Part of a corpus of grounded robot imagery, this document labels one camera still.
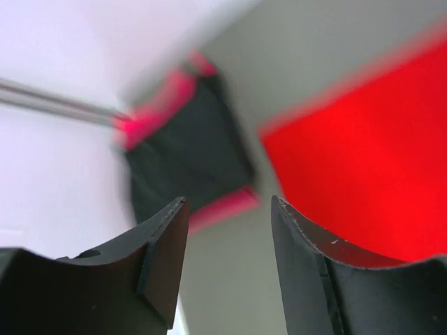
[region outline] white wall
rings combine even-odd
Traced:
[[[0,106],[0,245],[75,256],[128,230],[127,171],[111,137],[110,128]]]
[[[260,0],[70,0],[114,64],[118,93],[159,77]]]
[[[116,106],[109,55],[65,1],[0,2],[0,77]]]

